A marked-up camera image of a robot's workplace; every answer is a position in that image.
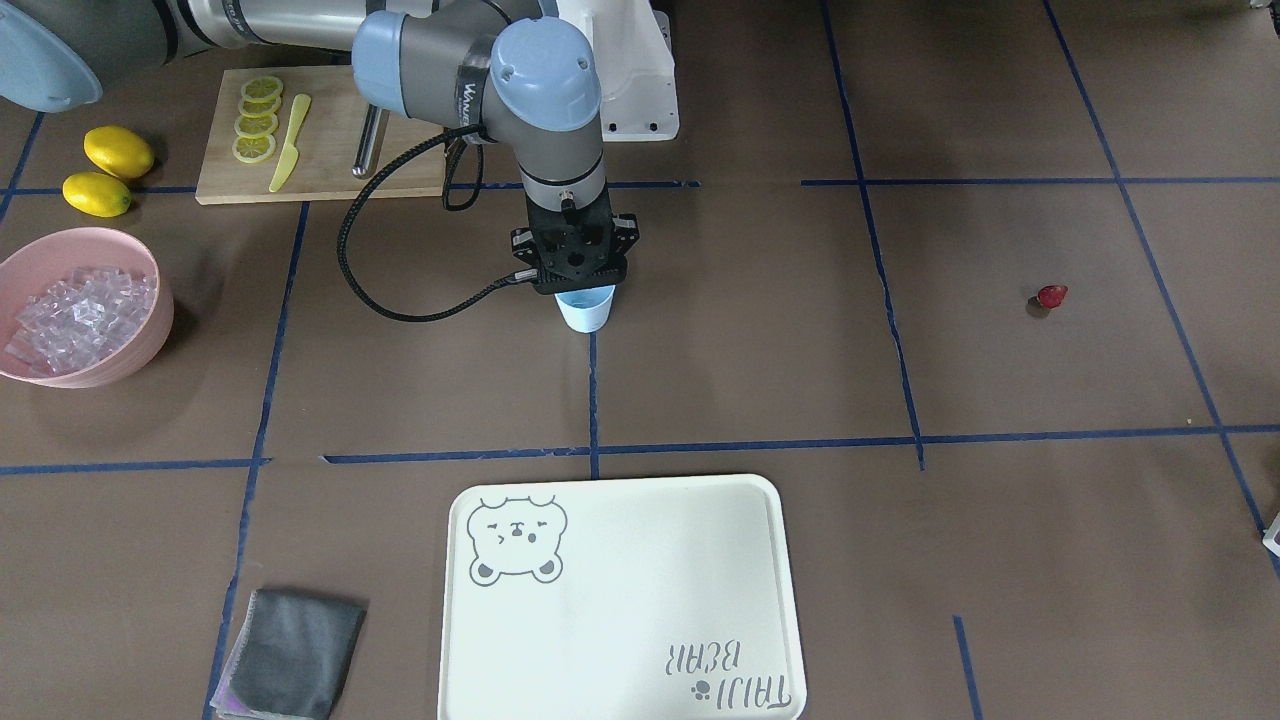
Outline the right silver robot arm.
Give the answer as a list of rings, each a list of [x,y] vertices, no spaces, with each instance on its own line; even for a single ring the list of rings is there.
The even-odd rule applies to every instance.
[[[3,96],[67,111],[209,49],[348,53],[371,105],[512,149],[527,206],[515,256],[539,293],[563,293],[622,282],[639,238],[605,181],[612,58],[585,6],[570,12],[554,1],[5,1]]]

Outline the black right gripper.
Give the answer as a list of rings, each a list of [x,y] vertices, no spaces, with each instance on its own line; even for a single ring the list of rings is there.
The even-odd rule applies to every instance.
[[[630,249],[640,240],[637,218],[614,214],[607,191],[590,204],[552,211],[525,199],[527,225],[511,232],[511,252],[527,266],[517,282],[540,295],[594,290],[622,283]]]

